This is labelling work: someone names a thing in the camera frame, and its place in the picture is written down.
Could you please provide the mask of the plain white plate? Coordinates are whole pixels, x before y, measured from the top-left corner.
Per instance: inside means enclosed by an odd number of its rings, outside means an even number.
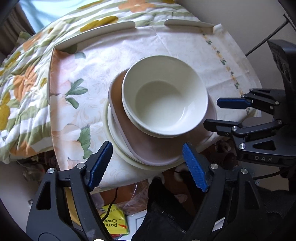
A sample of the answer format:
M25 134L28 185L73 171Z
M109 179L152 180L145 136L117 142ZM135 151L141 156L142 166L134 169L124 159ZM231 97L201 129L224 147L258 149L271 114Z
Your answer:
M143 170L149 170L149 171L160 171L160 170L167 170L170 168L173 168L175 166L178 166L179 164L182 164L184 162L183 158L180 161L177 161L170 165L165 166L149 166L141 163L138 161L135 156L128 150L126 144L123 142L123 138L119 136L119 130L115 127L115 121L113 117L111 116L111 108L109 103L107 102L104 106L104 120L103 120L103 127L106 133L106 136L109 141L112 142L115 152L118 154L119 157L121 157L124 161L129 163L130 165L137 167L139 169ZM206 149L211 144L211 137L208 139L206 144L203 144L202 146Z

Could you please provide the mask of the pink square plate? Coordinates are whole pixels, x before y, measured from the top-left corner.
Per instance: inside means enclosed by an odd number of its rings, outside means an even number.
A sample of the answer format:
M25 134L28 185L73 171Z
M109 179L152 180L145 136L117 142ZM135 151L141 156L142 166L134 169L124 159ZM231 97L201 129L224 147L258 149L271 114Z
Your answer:
M127 117L121 100L121 88L126 73L124 70L114 78L109 87L108 100L119 136L138 161L149 166L173 164L182 160L182 146L186 142L201 151L205 149L202 145L206 144L213 133L206 130L202 123L175 138L156 138L139 130Z

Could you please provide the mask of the white ceramic bowl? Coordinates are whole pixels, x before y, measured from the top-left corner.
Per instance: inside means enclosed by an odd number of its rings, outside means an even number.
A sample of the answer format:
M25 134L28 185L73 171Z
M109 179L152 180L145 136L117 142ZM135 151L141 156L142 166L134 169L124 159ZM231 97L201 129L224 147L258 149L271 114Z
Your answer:
M209 105L208 91L196 71L166 55L134 63L123 78L121 99L130 121L160 138L192 131L204 119Z

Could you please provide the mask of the yellow snack packet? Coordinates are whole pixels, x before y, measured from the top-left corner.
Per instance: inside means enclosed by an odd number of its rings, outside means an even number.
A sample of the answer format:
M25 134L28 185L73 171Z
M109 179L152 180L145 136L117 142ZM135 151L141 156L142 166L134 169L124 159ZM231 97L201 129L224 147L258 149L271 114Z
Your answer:
M116 204L112 204L111 207L103 206L99 213L106 229L114 239L130 233L125 214Z

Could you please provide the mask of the green striped floral blanket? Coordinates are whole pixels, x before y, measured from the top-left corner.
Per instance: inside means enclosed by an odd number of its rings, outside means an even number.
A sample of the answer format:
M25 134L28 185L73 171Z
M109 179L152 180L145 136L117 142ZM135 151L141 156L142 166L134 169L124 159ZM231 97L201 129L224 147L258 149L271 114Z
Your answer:
M1 161L8 164L53 149L47 82L54 45L108 24L133 21L146 27L168 19L197 17L176 1L88 1L33 36L20 33L1 64Z

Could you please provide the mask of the floral white tablecloth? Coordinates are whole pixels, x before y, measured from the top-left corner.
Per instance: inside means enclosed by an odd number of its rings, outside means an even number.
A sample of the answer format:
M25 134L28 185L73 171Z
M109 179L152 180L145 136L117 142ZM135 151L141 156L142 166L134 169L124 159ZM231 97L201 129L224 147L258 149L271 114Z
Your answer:
M106 108L114 77L138 60L168 55L189 64L205 84L210 107L221 120L259 116L254 109L221 109L219 97L239 97L261 83L250 62L222 27L167 20L161 26L134 22L88 30L56 44L49 70L53 147L61 170L73 168L110 138Z

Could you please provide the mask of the white bed tray table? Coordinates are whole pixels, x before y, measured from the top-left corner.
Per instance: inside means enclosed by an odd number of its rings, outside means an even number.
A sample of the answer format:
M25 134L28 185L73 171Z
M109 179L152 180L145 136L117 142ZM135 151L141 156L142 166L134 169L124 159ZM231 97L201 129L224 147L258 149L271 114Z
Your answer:
M70 38L53 49L48 101L71 107L101 104L112 79L138 60L152 55L176 57L203 75L217 66L217 56L206 38L213 28L200 22L167 20L160 26L137 27L123 22L95 28Z

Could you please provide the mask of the beige curtain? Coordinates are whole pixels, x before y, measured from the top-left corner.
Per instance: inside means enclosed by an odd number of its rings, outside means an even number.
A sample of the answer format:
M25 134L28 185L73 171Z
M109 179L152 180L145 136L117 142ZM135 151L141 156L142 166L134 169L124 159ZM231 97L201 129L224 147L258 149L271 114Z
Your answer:
M35 34L19 1L1 1L1 58L10 54L20 32Z

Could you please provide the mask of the blue window cloth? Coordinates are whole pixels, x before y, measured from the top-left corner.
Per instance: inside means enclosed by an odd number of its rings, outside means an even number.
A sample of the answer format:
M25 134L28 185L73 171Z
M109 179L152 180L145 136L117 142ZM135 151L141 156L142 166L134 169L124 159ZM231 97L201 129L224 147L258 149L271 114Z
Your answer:
M35 33L58 18L84 5L91 0L20 0L19 4Z

